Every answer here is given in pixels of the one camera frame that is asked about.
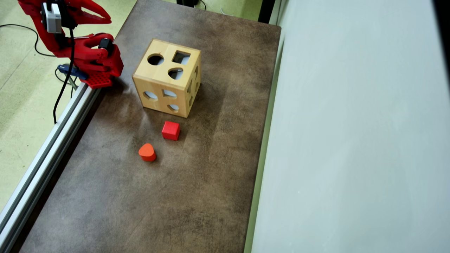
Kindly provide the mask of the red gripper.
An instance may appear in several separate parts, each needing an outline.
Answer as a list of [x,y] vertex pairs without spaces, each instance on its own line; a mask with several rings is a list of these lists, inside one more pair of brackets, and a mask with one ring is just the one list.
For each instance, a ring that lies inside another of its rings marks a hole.
[[[87,13],[82,8],[92,11]],[[107,24],[111,17],[93,0],[60,0],[62,27],[75,28],[82,24]]]

